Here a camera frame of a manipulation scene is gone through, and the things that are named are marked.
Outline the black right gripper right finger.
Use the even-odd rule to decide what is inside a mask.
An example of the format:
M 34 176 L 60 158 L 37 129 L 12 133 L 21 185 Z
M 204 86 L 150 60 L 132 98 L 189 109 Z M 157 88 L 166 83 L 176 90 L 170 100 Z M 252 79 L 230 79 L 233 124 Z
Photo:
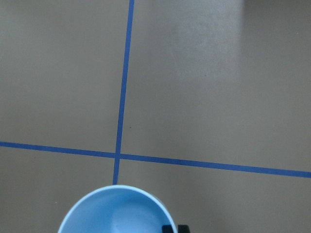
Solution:
M 188 225 L 178 225 L 178 233 L 190 233 Z

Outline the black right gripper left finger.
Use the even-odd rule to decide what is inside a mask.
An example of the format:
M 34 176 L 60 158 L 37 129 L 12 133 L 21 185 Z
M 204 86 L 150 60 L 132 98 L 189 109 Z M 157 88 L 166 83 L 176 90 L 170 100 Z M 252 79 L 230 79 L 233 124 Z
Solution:
M 171 225 L 163 225 L 162 233 L 173 233 L 173 228 Z

